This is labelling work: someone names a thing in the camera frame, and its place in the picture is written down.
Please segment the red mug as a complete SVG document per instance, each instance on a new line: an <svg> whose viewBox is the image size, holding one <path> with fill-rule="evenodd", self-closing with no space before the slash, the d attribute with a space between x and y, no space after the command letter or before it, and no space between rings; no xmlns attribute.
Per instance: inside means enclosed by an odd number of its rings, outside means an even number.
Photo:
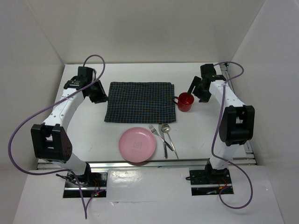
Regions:
<svg viewBox="0 0 299 224"><path fill-rule="evenodd" d="M194 97L192 94L183 92L178 97L174 96L172 98L172 101L174 102L174 104L177 105L180 111L188 112L192 107L192 104L194 102Z"/></svg>

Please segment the dark checked cloth napkin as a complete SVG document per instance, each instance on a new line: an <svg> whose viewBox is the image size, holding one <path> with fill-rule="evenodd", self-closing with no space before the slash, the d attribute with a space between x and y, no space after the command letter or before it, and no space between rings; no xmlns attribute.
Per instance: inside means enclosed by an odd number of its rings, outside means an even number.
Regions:
<svg viewBox="0 0 299 224"><path fill-rule="evenodd" d="M174 84L169 82L111 82L109 123L160 124L176 122Z"/></svg>

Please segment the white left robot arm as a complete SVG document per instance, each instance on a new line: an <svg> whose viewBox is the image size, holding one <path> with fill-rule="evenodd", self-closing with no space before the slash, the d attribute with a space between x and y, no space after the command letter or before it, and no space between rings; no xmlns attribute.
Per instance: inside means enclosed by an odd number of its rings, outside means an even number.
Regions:
<svg viewBox="0 0 299 224"><path fill-rule="evenodd" d="M81 186L92 182L91 168L73 153L67 128L86 97L95 104L108 100L100 80L96 79L96 70L79 66L78 74L64 85L62 96L51 114L31 128L35 157L73 171L76 182Z"/></svg>

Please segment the pink plate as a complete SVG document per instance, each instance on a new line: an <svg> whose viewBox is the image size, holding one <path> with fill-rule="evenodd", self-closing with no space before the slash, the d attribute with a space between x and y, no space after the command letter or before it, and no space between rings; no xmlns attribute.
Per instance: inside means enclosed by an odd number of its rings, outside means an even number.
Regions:
<svg viewBox="0 0 299 224"><path fill-rule="evenodd" d="M121 135L118 149L123 159L132 163L144 162L154 154L156 139L151 131L133 127Z"/></svg>

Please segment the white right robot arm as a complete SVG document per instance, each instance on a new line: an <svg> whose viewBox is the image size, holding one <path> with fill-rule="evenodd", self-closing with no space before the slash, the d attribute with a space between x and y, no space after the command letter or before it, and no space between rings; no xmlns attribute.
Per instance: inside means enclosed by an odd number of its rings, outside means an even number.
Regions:
<svg viewBox="0 0 299 224"><path fill-rule="evenodd" d="M212 141L212 157L205 165L203 178L210 184L216 184L228 175L228 162L237 149L252 139L254 131L255 109L245 105L232 91L228 80L218 75L212 63L200 67L200 77L194 77L189 95L194 95L201 103L215 97L221 106L220 119Z"/></svg>

